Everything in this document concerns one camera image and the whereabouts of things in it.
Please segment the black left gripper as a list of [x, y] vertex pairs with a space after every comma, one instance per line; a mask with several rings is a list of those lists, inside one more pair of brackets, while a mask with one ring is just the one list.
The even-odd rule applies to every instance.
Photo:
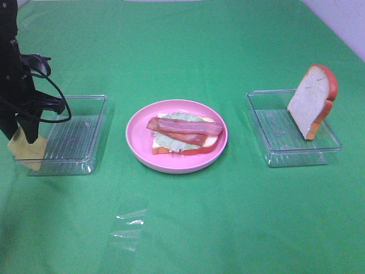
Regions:
[[64, 99], [36, 90], [30, 76], [19, 79], [1, 77], [1, 131], [8, 140], [17, 131], [19, 123], [27, 142], [33, 144], [38, 139], [39, 122], [44, 111], [61, 114]]

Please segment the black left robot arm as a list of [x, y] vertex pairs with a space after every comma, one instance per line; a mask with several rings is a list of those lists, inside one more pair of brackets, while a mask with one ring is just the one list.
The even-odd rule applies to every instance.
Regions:
[[[1, 131], [10, 140], [20, 127], [29, 144], [38, 139], [40, 122], [56, 123], [42, 118], [44, 111], [61, 114], [71, 110], [59, 87], [49, 78], [49, 57], [22, 54], [17, 41], [17, 1], [1, 1]], [[46, 79], [60, 97], [38, 91], [33, 78]]]

